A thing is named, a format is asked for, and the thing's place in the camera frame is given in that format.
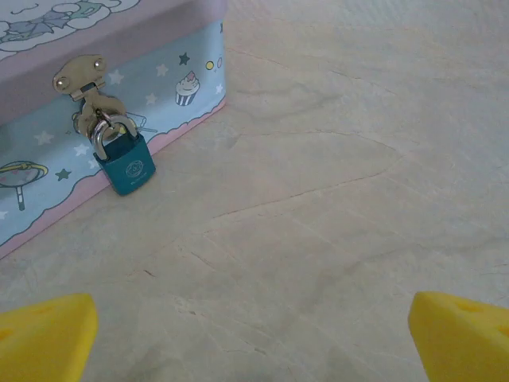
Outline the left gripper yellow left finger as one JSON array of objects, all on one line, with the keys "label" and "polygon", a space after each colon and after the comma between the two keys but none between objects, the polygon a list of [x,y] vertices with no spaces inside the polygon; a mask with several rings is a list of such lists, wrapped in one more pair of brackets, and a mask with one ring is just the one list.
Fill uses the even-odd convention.
[{"label": "left gripper yellow left finger", "polygon": [[0,312],[0,382],[80,382],[97,330],[89,294]]}]

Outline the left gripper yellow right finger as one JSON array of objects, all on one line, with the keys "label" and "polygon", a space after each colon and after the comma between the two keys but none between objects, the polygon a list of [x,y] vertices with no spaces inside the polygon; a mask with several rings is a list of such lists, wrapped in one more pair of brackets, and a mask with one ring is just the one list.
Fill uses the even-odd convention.
[{"label": "left gripper yellow right finger", "polygon": [[509,382],[509,309],[421,291],[408,326],[429,382]]}]

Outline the teal padlock with silver shackle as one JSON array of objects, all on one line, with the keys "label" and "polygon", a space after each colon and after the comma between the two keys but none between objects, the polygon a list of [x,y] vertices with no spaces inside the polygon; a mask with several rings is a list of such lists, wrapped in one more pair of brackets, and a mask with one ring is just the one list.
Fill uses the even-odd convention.
[{"label": "teal padlock with silver shackle", "polygon": [[[100,109],[95,113],[98,122],[91,136],[95,160],[114,191],[120,196],[126,196],[147,183],[155,174],[155,164],[144,136],[138,133],[136,124],[130,118],[125,115],[108,115]],[[123,127],[125,133],[105,144],[104,136],[116,125]]]}]

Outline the gold metal box hasp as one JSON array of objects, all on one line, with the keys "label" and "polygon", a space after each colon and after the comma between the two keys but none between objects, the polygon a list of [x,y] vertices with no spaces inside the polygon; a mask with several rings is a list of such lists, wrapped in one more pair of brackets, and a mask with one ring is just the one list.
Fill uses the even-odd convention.
[{"label": "gold metal box hasp", "polygon": [[126,107],[119,98],[101,92],[106,85],[103,78],[106,74],[107,61],[103,56],[82,55],[68,61],[52,79],[56,92],[80,104],[74,126],[87,138],[92,137],[100,111],[107,115],[126,114]]}]

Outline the grey plaid cloth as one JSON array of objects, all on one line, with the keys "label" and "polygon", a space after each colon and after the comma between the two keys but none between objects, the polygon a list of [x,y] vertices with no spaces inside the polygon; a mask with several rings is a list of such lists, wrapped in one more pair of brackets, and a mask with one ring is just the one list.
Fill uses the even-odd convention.
[{"label": "grey plaid cloth", "polygon": [[55,91],[71,59],[107,61],[153,155],[225,102],[227,0],[0,0],[0,259],[111,186]]}]

